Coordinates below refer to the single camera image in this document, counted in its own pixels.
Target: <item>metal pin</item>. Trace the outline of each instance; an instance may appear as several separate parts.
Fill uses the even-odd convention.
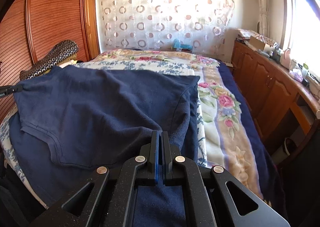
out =
[[[213,171],[216,173],[222,173],[223,172],[223,167],[222,166],[214,166]]]
[[[144,157],[144,156],[138,156],[138,157],[136,157],[136,161],[137,162],[143,162],[143,161],[145,161],[146,160],[146,158]]]
[[[186,161],[186,158],[183,157],[183,156],[177,156],[177,157],[175,158],[175,160],[176,160],[177,162],[185,162],[185,161]]]
[[[107,168],[106,167],[99,167],[98,169],[97,169],[97,173],[98,174],[104,174],[104,173],[106,173],[107,172]]]

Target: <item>navy blue shirt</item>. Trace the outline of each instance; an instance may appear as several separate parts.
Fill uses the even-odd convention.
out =
[[[31,187],[50,206],[98,166],[112,168],[138,155],[152,130],[168,131],[170,143],[196,160],[198,80],[68,66],[21,81],[24,90],[14,94],[19,113],[10,119],[10,138]],[[172,226],[181,226],[180,188],[141,188],[138,196],[135,223],[141,223],[140,216],[145,219],[139,209],[147,205],[139,201],[147,199],[148,208],[172,215],[171,222],[180,219]],[[168,199],[171,206],[163,208]]]

